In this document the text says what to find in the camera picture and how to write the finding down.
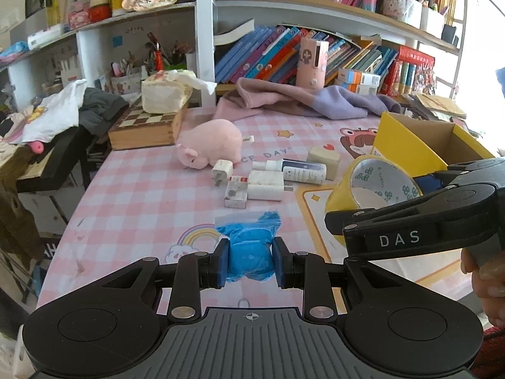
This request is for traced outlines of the right hand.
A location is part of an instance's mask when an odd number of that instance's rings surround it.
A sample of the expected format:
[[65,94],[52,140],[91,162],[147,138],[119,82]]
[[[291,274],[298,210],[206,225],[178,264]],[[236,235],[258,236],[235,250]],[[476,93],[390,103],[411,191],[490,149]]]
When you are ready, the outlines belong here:
[[480,299],[482,309],[489,322],[498,328],[505,322],[505,259],[504,252],[492,257],[490,261],[478,266],[468,249],[461,251],[461,270],[472,275],[472,289]]

